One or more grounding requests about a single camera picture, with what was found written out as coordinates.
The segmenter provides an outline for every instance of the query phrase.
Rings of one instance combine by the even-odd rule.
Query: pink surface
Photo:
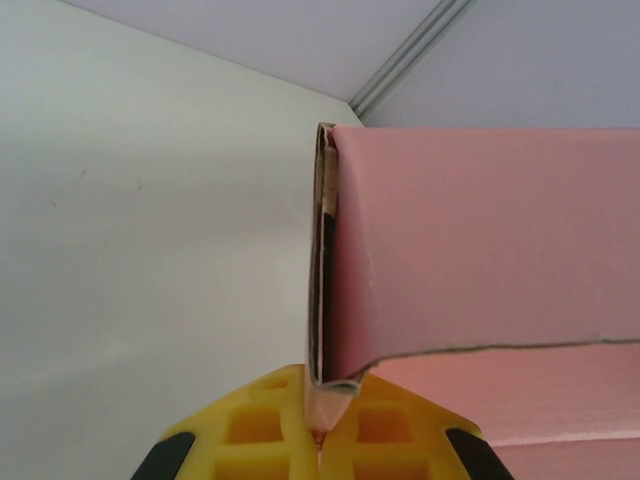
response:
[[[330,378],[418,351],[640,338],[640,131],[332,133]]]
[[[635,479],[640,345],[430,355],[373,372],[478,423],[518,479]]]
[[[638,344],[435,354],[372,371],[472,419],[496,446],[640,438]]]
[[[497,448],[518,480],[637,480],[640,439],[581,441]]]

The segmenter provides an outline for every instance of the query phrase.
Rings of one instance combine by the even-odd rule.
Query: metal ceiling trim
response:
[[[477,0],[441,0],[349,102],[364,120]]]

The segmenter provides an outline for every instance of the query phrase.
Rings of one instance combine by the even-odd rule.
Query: white wall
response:
[[[636,0],[479,0],[365,123],[640,126],[638,18]]]
[[[303,361],[319,121],[348,106],[47,0],[0,2],[0,478],[129,478]]]
[[[64,0],[351,100],[438,0]]]

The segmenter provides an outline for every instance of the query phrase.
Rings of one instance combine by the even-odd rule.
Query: cardboard edge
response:
[[[322,434],[338,423],[351,399],[360,391],[362,375],[325,381],[324,360],[330,322],[325,312],[331,268],[331,245],[338,207],[338,152],[331,138],[333,124],[321,123],[316,135],[313,224],[307,324],[305,421],[312,432]]]

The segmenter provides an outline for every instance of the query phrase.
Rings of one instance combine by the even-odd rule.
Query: black rubber grip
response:
[[[195,439],[193,433],[182,432],[156,443],[131,480],[175,480]]]
[[[471,480],[514,480],[491,446],[464,430],[447,430],[453,445]]]

